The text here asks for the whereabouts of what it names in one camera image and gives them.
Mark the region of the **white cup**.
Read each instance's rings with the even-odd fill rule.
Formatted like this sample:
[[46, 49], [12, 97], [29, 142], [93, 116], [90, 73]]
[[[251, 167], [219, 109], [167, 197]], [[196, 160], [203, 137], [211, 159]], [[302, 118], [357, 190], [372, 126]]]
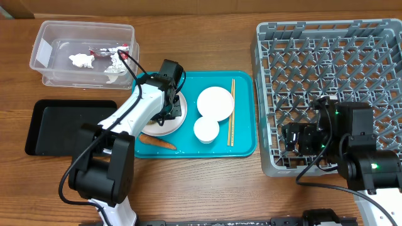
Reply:
[[200, 117], [195, 121], [193, 131], [197, 139], [204, 144], [210, 144], [218, 136], [219, 123], [208, 117]]

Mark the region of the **small pink bowl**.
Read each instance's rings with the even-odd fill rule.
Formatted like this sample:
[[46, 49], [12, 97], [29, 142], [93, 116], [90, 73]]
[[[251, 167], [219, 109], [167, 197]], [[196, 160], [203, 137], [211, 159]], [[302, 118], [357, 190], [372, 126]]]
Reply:
[[197, 98], [197, 109], [201, 116], [215, 121], [223, 121], [234, 110], [232, 94], [222, 87], [209, 87], [203, 90]]

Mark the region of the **red foil wrapper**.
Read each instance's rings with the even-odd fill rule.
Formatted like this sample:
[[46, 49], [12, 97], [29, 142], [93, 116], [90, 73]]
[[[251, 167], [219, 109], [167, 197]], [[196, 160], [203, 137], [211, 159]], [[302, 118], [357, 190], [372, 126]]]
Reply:
[[104, 70], [105, 73], [122, 73], [125, 71], [126, 67], [120, 58], [127, 62], [128, 57], [125, 54], [119, 55], [119, 50], [128, 52], [128, 44], [123, 44], [122, 46], [117, 46], [114, 48], [89, 48], [90, 54], [95, 58], [110, 58], [112, 64]]

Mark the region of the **white napkin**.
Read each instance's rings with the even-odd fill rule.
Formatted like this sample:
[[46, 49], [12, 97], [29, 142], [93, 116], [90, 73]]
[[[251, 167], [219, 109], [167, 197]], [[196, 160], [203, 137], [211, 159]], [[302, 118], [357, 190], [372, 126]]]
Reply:
[[76, 55], [70, 55], [69, 59], [72, 61], [72, 64], [76, 67], [93, 68], [92, 62], [95, 60], [95, 56], [79, 53]]

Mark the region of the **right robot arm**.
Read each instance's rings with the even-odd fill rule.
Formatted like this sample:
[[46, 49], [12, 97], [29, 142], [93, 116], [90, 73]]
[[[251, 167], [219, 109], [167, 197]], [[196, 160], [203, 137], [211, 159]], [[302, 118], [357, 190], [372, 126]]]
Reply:
[[[281, 129], [287, 151], [314, 157], [296, 183], [352, 194], [366, 225], [401, 225], [401, 161], [394, 151], [377, 149], [371, 106], [329, 96], [310, 106], [318, 111], [317, 122], [291, 122]], [[347, 186], [302, 182], [302, 176], [321, 161], [330, 165], [328, 171], [341, 175]]]

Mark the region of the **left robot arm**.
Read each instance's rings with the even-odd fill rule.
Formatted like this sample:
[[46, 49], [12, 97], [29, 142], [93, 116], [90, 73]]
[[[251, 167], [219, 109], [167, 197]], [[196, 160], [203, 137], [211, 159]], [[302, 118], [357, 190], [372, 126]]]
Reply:
[[63, 195], [67, 182], [82, 197], [80, 205], [97, 209], [103, 225], [135, 225], [137, 215], [128, 200], [135, 140], [150, 120], [163, 124], [175, 115], [185, 79], [179, 63], [164, 60], [159, 72], [134, 79], [134, 92], [115, 113], [97, 125], [83, 124], [59, 184], [60, 199], [72, 203]]

